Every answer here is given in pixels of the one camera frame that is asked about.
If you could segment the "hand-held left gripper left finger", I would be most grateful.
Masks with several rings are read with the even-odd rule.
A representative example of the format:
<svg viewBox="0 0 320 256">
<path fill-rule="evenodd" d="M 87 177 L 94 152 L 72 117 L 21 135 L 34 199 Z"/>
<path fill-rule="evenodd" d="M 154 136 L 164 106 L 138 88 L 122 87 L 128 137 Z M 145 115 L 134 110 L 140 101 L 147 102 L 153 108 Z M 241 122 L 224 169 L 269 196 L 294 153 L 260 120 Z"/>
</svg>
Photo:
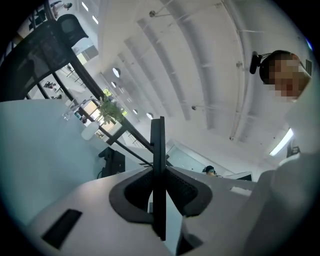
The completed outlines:
<svg viewBox="0 0 320 256">
<path fill-rule="evenodd" d="M 152 179 L 148 167 L 86 182 L 42 210 L 28 236 L 43 256 L 168 256 L 153 215 L 135 205 Z"/>
</svg>

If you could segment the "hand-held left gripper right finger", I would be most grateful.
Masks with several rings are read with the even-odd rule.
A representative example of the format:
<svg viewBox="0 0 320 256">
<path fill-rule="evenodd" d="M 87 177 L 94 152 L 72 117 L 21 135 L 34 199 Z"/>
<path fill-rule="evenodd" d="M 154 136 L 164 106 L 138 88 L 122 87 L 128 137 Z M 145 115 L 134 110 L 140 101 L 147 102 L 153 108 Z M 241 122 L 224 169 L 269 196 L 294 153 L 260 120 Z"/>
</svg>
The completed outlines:
<svg viewBox="0 0 320 256">
<path fill-rule="evenodd" d="M 199 172 L 167 166 L 165 118 L 159 118 L 159 237 L 166 238 L 166 196 L 181 215 L 175 254 L 186 256 L 225 256 L 219 246 L 235 249 L 233 235 L 244 230 L 232 221 L 249 197 L 232 191 L 250 192 L 255 183 L 246 180 L 208 176 Z"/>
</svg>

